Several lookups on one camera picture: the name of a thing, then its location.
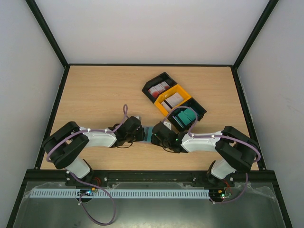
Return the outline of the teal card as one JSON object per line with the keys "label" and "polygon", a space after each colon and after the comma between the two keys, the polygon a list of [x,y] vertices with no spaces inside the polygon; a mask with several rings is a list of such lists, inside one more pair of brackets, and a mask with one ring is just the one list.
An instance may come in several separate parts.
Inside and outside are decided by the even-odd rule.
{"label": "teal card", "polygon": [[152,129],[153,127],[145,127],[145,138],[144,138],[144,141],[147,142],[147,143],[150,143],[151,140],[152,140]]}

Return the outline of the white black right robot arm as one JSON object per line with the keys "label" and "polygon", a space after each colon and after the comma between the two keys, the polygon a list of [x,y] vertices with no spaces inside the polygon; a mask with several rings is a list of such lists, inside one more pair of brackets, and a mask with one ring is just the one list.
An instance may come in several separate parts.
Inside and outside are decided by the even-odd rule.
{"label": "white black right robot arm", "polygon": [[215,133],[175,133],[160,122],[152,129],[151,143],[174,153],[217,152],[222,159],[213,161],[206,174],[212,186],[236,171],[249,172],[261,158],[257,142],[232,126]]}

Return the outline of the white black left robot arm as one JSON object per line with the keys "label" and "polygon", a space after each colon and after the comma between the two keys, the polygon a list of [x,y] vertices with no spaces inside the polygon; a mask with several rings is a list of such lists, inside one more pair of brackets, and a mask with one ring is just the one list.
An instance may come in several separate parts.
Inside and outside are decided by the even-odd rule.
{"label": "white black left robot arm", "polygon": [[84,128],[70,121],[45,139],[42,148],[47,153],[47,161],[56,169],[68,171],[68,178],[73,174],[81,181],[99,184],[91,166],[80,158],[81,151],[89,147],[121,149],[125,143],[141,142],[144,138],[145,129],[135,116],[106,129]]}

